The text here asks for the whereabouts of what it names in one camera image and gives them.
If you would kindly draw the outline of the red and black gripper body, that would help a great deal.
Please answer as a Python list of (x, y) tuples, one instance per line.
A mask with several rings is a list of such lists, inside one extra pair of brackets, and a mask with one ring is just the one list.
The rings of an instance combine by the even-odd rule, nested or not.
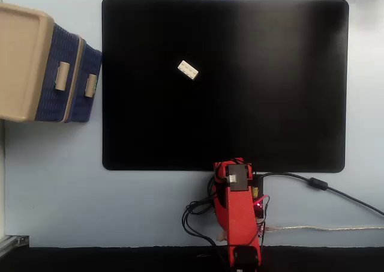
[(231, 192), (246, 192), (252, 179), (252, 168), (241, 159), (232, 159), (225, 168), (225, 176)]

